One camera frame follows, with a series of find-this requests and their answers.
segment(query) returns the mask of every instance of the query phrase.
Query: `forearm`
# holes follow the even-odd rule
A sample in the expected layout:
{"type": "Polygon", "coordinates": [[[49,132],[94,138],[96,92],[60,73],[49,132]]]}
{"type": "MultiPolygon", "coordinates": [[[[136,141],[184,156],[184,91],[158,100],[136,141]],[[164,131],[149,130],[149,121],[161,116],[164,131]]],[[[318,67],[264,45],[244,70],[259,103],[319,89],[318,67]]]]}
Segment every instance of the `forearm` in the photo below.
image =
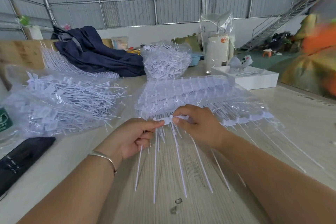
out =
{"type": "MultiPolygon", "coordinates": [[[[122,159],[119,151],[109,153],[117,167],[122,159]]],[[[113,182],[113,171],[107,159],[86,157],[18,223],[96,223],[113,182]]]]}
{"type": "Polygon", "coordinates": [[[233,164],[274,223],[336,223],[336,193],[238,136],[217,149],[233,164]]]}

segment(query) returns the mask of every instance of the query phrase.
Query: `small stool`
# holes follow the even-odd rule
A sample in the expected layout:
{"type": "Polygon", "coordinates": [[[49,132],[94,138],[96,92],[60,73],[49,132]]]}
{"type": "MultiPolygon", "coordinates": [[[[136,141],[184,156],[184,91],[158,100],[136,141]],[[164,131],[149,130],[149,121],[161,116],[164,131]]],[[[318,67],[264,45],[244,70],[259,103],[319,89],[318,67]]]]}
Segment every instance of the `small stool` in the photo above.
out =
{"type": "Polygon", "coordinates": [[[268,57],[270,58],[272,56],[272,51],[264,51],[262,56],[264,57],[265,55],[268,55],[268,57]]]}

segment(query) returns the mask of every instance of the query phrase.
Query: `right hand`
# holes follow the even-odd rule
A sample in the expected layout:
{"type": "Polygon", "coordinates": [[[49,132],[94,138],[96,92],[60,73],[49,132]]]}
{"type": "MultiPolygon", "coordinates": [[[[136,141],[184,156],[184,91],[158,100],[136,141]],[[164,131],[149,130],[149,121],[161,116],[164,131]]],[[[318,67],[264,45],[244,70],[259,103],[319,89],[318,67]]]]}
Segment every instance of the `right hand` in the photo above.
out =
{"type": "Polygon", "coordinates": [[[173,113],[173,116],[187,115],[192,118],[193,124],[180,118],[173,118],[173,122],[199,143],[218,148],[226,138],[234,135],[219,123],[208,107],[185,105],[180,106],[173,113]]]}

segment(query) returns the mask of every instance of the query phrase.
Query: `silver bangle bracelet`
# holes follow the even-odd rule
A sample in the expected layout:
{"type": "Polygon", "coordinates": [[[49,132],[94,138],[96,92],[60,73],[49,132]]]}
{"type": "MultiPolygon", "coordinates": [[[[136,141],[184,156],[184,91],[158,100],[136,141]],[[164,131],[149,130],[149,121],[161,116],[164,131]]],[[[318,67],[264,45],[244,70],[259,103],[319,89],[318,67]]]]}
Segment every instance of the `silver bangle bracelet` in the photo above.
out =
{"type": "Polygon", "coordinates": [[[98,156],[98,157],[102,157],[102,158],[106,158],[107,160],[109,160],[111,163],[112,163],[112,166],[113,166],[113,169],[114,169],[114,172],[113,174],[115,175],[117,173],[117,170],[116,170],[116,166],[114,165],[112,159],[110,159],[107,155],[99,152],[99,151],[91,151],[89,154],[87,154],[88,156],[91,155],[91,156],[98,156]]]}

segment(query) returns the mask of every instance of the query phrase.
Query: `white cardboard box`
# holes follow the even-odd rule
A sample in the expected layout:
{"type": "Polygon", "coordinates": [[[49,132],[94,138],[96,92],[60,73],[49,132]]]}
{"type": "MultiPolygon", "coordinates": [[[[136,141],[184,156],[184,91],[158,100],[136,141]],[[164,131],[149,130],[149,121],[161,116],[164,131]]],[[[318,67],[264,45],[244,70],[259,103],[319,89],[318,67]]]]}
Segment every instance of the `white cardboard box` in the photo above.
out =
{"type": "Polygon", "coordinates": [[[228,77],[231,85],[237,83],[246,90],[275,87],[279,77],[279,73],[274,73],[251,66],[246,67],[243,72],[255,71],[259,73],[246,76],[236,76],[242,72],[229,74],[229,69],[230,66],[213,67],[211,68],[211,75],[224,75],[228,77]]]}

